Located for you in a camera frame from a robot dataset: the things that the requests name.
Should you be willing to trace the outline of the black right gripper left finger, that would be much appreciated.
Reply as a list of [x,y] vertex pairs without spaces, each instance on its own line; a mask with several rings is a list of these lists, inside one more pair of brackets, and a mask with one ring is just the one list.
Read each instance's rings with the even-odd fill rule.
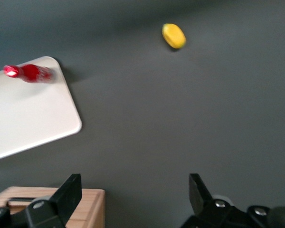
[[[64,228],[82,198],[80,174],[72,174],[51,196],[12,197],[0,207],[0,228]],[[28,202],[11,214],[11,202]]]

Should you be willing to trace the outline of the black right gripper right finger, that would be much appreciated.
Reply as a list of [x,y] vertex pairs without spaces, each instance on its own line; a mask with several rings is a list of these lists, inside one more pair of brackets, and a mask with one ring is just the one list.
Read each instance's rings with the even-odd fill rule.
[[183,228],[285,228],[285,206],[252,205],[241,211],[224,199],[214,198],[197,173],[189,175],[189,199],[194,214]]

